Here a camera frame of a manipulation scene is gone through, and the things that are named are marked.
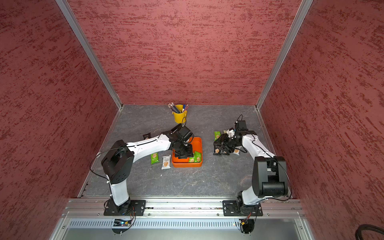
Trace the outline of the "green cookie packet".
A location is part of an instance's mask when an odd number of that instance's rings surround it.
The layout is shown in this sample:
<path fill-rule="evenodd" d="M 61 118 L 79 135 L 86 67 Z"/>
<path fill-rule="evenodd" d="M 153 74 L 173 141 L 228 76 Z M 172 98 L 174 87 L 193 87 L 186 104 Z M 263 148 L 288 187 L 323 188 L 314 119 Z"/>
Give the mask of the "green cookie packet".
<path fill-rule="evenodd" d="M 151 164 L 154 165 L 156 163 L 159 163 L 159 155 L 158 153 L 151 154 Z"/>
<path fill-rule="evenodd" d="M 215 137 L 215 141 L 221 136 L 221 132 L 220 131 L 215 131 L 214 132 L 214 137 Z"/>

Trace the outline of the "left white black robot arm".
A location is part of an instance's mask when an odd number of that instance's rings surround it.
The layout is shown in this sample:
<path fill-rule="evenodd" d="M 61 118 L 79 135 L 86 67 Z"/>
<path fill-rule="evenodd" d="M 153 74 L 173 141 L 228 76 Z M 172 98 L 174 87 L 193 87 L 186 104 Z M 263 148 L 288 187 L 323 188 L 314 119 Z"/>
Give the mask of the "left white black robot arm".
<path fill-rule="evenodd" d="M 133 163 L 154 153 L 172 150 L 183 157 L 190 157 L 193 147 L 192 133 L 181 135 L 170 131 L 139 142 L 115 142 L 102 160 L 102 167 L 110 185 L 111 198 L 116 206 L 125 204 L 129 199 L 127 178 Z"/>

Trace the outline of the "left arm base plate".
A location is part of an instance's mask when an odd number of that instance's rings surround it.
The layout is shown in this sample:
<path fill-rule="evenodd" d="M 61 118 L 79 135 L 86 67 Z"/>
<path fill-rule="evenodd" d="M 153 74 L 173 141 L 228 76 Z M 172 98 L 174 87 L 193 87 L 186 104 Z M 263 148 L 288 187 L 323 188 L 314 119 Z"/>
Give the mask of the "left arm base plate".
<path fill-rule="evenodd" d="M 129 199 L 122 205 L 117 206 L 112 199 L 109 199 L 104 205 L 104 216 L 143 216 L 145 207 L 145 200 Z"/>

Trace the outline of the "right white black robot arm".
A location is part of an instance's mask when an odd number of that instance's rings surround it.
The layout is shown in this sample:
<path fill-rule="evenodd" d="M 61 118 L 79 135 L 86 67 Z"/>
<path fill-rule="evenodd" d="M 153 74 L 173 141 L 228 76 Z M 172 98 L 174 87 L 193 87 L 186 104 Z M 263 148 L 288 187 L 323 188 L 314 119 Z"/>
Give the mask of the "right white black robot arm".
<path fill-rule="evenodd" d="M 214 155 L 230 155 L 243 148 L 254 160 L 251 186 L 240 193 L 241 204 L 255 206 L 280 197 L 289 197 L 290 180 L 283 157 L 270 152 L 254 131 L 229 131 L 214 141 Z"/>

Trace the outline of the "orange storage box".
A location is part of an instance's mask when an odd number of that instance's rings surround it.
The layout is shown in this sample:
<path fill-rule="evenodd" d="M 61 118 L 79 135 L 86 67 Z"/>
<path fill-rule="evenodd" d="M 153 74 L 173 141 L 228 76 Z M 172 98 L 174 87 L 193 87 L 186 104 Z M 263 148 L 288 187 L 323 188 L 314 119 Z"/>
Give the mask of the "orange storage box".
<path fill-rule="evenodd" d="M 192 140 L 193 152 L 197 151 L 202 153 L 202 161 L 200 163 L 190 163 L 189 158 L 187 159 L 178 159 L 175 157 L 173 152 L 172 154 L 172 165 L 174 168 L 199 168 L 203 164 L 203 148 L 202 148 L 202 139 L 200 137 L 195 137 Z"/>

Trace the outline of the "black cookie packet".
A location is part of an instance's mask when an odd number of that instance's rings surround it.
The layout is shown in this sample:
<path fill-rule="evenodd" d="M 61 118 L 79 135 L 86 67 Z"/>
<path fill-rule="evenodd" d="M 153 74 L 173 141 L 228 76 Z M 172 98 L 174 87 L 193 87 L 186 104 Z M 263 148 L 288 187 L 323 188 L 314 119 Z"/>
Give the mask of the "black cookie packet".
<path fill-rule="evenodd" d="M 144 140 L 146 140 L 146 139 L 150 139 L 150 138 L 151 138 L 151 134 L 150 134 L 150 133 L 148 133 L 148 134 L 144 134 L 144 135 L 143 135 L 143 138 L 144 138 Z"/>
<path fill-rule="evenodd" d="M 213 152 L 213 155 L 214 156 L 221 156 L 222 155 L 222 151 L 219 147 L 214 147 L 214 152 Z"/>

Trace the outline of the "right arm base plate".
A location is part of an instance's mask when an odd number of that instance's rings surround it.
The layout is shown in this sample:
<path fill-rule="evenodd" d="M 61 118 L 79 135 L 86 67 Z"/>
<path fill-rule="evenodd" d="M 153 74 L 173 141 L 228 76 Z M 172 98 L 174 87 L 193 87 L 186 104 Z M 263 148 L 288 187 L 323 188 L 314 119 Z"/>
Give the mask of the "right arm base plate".
<path fill-rule="evenodd" d="M 251 215 L 251 217 L 261 217 L 263 216 L 263 210 L 260 205 L 245 205 L 240 200 L 235 201 L 223 201 L 223 212 L 224 216 L 240 216 L 247 217 Z"/>

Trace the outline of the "white cookie packet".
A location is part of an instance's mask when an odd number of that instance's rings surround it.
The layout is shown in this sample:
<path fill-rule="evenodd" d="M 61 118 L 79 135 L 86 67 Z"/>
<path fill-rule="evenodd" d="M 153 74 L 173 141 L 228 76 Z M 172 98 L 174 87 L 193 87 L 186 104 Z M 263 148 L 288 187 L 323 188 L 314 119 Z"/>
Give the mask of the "white cookie packet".
<path fill-rule="evenodd" d="M 163 164 L 162 164 L 162 170 L 170 169 L 171 168 L 171 155 L 163 156 Z"/>

